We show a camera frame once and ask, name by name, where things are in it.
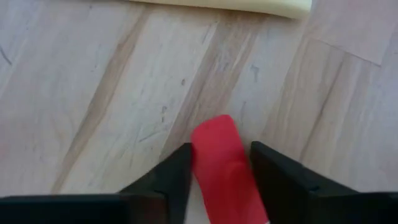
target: black object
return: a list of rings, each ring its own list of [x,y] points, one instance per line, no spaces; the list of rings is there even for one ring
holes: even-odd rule
[[[359,193],[252,142],[250,160],[272,224],[398,223],[397,193]]]
[[[182,224],[191,147],[184,144],[118,194],[2,198],[0,223]],[[250,160],[272,224],[398,223],[397,193],[359,193],[261,142],[252,142]]]
[[[0,199],[0,223],[183,223],[191,183],[186,143],[118,194]]]

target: yellow object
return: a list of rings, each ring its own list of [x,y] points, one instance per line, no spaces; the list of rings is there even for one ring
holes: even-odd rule
[[[213,7],[251,12],[264,12],[292,19],[305,17],[312,0],[132,0],[181,6]]]

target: wooden floor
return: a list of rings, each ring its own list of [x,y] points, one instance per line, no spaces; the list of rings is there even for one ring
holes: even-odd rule
[[[124,1],[0,2],[0,195],[115,192],[230,114],[360,191],[398,190],[398,1],[310,17]],[[208,222],[194,182],[187,223]]]

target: red plastic piece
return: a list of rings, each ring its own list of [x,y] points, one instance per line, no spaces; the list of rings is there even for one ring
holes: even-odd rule
[[[191,135],[193,172],[212,224],[265,224],[265,208],[233,119],[221,115]]]

